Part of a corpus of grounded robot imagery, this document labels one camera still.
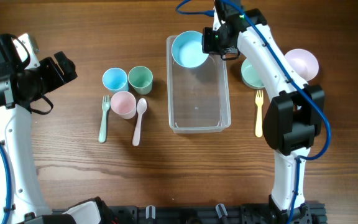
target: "wooden surface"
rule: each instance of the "wooden surface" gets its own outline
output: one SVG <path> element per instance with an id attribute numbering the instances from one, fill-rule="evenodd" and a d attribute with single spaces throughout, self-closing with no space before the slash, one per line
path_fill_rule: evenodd
<path id="1" fill-rule="evenodd" d="M 48 97 L 55 108 L 33 115 L 32 145 L 42 193 L 51 208 L 100 196 L 109 205 L 184 206 L 264 203 L 274 178 L 273 151 L 254 136 L 255 91 L 242 82 L 242 61 L 227 64 L 232 124 L 221 133 L 177 135 L 168 125 L 166 39 L 202 31 L 213 21 L 182 16 L 180 1 L 0 3 L 0 33 L 31 33 L 39 58 L 64 51 L 78 78 Z M 325 203 L 330 223 L 358 223 L 358 1 L 243 1 L 258 7 L 283 52 L 313 52 L 321 70 L 312 83 L 326 93 L 333 127 L 326 155 L 308 162 L 307 200 Z M 193 1 L 189 10 L 211 9 Z M 132 147 L 135 120 L 109 114 L 108 140 L 98 143 L 101 82 L 108 68 L 149 67 L 154 87 L 145 98 L 142 140 Z M 34 108 L 46 109 L 44 102 Z M 312 154 L 322 147 L 316 138 Z"/>

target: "cable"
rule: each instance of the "cable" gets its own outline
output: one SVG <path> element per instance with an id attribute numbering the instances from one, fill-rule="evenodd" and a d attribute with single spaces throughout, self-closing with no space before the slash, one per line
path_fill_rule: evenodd
<path id="1" fill-rule="evenodd" d="M 179 8 L 181 8 L 184 4 L 190 2 L 191 0 L 183 0 L 182 3 L 180 3 L 177 8 L 175 9 L 177 13 L 183 14 L 183 15 L 206 15 L 209 17 L 214 17 L 215 10 L 208 10 L 204 12 L 183 12 L 180 11 Z"/>
<path id="2" fill-rule="evenodd" d="M 311 156 L 311 157 L 298 156 L 297 158 L 295 158 L 295 160 L 296 160 L 296 181 L 295 181 L 296 185 L 295 185 L 295 190 L 294 190 L 293 199 L 292 199 L 292 203 L 291 203 L 290 216 L 288 217 L 288 221 L 287 221 L 287 224 L 289 224 L 292 221 L 292 218 L 293 218 L 293 210 L 294 210 L 294 207 L 295 207 L 295 200 L 296 200 L 296 196 L 298 195 L 301 159 L 312 161 L 312 160 L 318 159 L 322 155 L 324 155 L 324 153 L 327 151 L 327 149 L 329 147 L 329 144 L 331 143 L 331 125 L 329 124 L 329 121 L 328 121 L 327 117 L 320 110 L 318 105 L 316 105 L 316 103 L 293 81 L 293 79 L 291 78 L 290 74 L 287 72 L 287 70 L 285 69 L 284 65 L 281 63 L 280 59 L 277 57 L 277 55 L 275 54 L 275 52 L 272 49 L 272 47 L 270 46 L 270 44 L 267 42 L 266 38 L 258 30 L 258 28 L 256 28 L 255 24 L 249 19 L 247 14 L 240 7 L 238 7 L 237 5 L 235 5 L 232 2 L 230 2 L 230 0 L 221 0 L 221 1 L 223 3 L 225 3 L 225 4 L 228 4 L 228 5 L 232 6 L 234 9 L 239 11 L 244 16 L 245 20 L 252 26 L 252 28 L 256 31 L 256 33 L 262 39 L 262 41 L 264 42 L 265 46 L 268 48 L 269 52 L 272 54 L 273 58 L 277 62 L 278 66 L 283 71 L 285 77 L 293 85 L 293 87 L 298 91 L 298 93 L 316 110 L 316 112 L 319 114 L 319 116 L 323 120 L 324 125 L 326 127 L 326 132 L 327 132 L 326 142 L 325 142 L 322 150 L 315 156 Z"/>
<path id="3" fill-rule="evenodd" d="M 2 162 L 4 163 L 5 178 L 6 178 L 6 206 L 4 208 L 5 214 L 4 214 L 4 218 L 2 219 L 2 224 L 7 224 L 12 208 L 12 178 L 11 178 L 11 170 L 9 167 L 8 159 L 1 143 L 0 143 L 0 154 L 2 157 Z"/>

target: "spoon handle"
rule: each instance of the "spoon handle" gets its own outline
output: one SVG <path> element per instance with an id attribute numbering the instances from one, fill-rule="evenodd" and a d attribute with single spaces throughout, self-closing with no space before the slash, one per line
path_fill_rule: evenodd
<path id="1" fill-rule="evenodd" d="M 140 129 L 142 127 L 142 114 L 139 114 L 136 121 L 134 138 L 132 139 L 132 145 L 138 146 L 140 142 Z"/>

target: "pink cup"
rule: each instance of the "pink cup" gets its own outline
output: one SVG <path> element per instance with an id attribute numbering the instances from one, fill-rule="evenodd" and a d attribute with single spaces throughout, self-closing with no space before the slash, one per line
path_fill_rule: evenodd
<path id="1" fill-rule="evenodd" d="M 128 91 L 120 91 L 111 98 L 111 109 L 124 119 L 131 119 L 136 114 L 136 99 Z"/>

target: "fork handle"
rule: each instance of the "fork handle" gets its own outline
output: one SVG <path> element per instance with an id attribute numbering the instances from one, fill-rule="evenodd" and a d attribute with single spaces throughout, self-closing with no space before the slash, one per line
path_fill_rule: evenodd
<path id="1" fill-rule="evenodd" d="M 99 131 L 100 143 L 104 143 L 106 141 L 106 132 L 107 132 L 107 111 L 103 111 L 102 123 L 100 124 L 100 131 Z"/>
<path id="2" fill-rule="evenodd" d="M 258 113 L 256 117 L 256 127 L 255 127 L 255 135 L 257 137 L 262 137 L 262 107 L 258 106 Z"/>

